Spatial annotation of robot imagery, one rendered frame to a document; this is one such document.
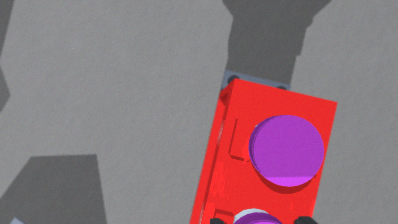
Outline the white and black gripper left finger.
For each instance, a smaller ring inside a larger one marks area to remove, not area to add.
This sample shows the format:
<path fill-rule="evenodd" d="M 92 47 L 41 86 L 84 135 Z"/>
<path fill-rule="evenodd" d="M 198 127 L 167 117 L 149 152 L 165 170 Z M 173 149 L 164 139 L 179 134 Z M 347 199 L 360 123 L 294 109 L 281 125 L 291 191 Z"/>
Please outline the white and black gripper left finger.
<path fill-rule="evenodd" d="M 224 224 L 224 221 L 220 221 L 220 218 L 209 218 L 209 224 Z"/>

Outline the dark grey round screw head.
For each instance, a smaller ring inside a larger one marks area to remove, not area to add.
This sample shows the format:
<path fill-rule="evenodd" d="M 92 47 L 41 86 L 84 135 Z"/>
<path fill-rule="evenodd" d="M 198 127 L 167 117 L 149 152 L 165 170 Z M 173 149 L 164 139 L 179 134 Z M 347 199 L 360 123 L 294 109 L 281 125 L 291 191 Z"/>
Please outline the dark grey round screw head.
<path fill-rule="evenodd" d="M 236 79 L 240 79 L 237 75 L 232 75 L 232 76 L 230 76 L 229 79 L 228 79 L 228 85 L 229 85 L 235 78 L 236 78 Z"/>

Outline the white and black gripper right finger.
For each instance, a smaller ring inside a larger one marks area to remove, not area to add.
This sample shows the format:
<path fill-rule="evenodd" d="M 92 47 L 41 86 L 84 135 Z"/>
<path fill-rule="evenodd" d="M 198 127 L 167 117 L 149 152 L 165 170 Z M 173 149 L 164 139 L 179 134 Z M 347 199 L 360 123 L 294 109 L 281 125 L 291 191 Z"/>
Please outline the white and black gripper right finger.
<path fill-rule="evenodd" d="M 299 216 L 298 219 L 295 219 L 295 224 L 318 224 L 315 220 L 313 220 L 310 216 Z"/>

